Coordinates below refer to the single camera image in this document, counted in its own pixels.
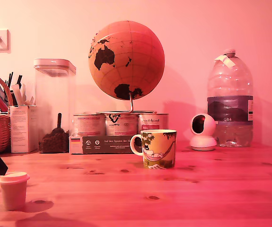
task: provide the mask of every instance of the security camera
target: security camera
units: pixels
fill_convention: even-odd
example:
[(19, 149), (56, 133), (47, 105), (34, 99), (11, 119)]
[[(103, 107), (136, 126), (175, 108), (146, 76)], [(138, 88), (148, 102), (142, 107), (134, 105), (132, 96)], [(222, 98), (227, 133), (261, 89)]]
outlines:
[(214, 150), (217, 142), (212, 137), (216, 129), (214, 119), (205, 113), (197, 114), (191, 120), (191, 131), (194, 134), (190, 145), (194, 150)]

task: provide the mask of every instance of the mug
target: mug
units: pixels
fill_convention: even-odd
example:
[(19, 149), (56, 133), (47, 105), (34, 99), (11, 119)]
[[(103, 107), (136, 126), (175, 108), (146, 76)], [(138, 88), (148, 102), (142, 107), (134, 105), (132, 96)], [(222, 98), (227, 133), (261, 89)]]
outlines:
[[(135, 139), (141, 139), (142, 152), (135, 149)], [(131, 139), (131, 150), (143, 156), (143, 164), (149, 169), (167, 169), (175, 166), (177, 131), (169, 129), (142, 130)]]

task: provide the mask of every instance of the large plastic bottle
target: large plastic bottle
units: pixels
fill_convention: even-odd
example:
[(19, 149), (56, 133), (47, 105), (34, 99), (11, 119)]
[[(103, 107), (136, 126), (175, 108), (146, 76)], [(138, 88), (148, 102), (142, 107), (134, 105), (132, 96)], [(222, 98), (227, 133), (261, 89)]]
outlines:
[(214, 137), (222, 147), (246, 147), (253, 138), (253, 79), (236, 51), (215, 59), (208, 81), (208, 114), (216, 121)]

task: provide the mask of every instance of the wicker basket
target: wicker basket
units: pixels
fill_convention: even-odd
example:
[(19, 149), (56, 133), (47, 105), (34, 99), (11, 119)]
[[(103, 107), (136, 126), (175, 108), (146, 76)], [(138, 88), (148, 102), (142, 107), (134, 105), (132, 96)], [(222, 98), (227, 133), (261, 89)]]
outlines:
[[(0, 84), (3, 86), (8, 97), (9, 107), (13, 105), (13, 99), (8, 86), (0, 79)], [(5, 151), (10, 146), (10, 116), (8, 113), (0, 113), (0, 152)]]

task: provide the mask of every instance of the small white cup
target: small white cup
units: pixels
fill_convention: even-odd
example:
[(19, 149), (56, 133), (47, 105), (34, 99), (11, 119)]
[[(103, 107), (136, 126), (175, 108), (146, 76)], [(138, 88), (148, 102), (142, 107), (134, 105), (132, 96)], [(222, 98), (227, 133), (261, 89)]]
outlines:
[(10, 172), (0, 176), (1, 193), (6, 210), (17, 210), (26, 203), (26, 182), (30, 176), (25, 172)]

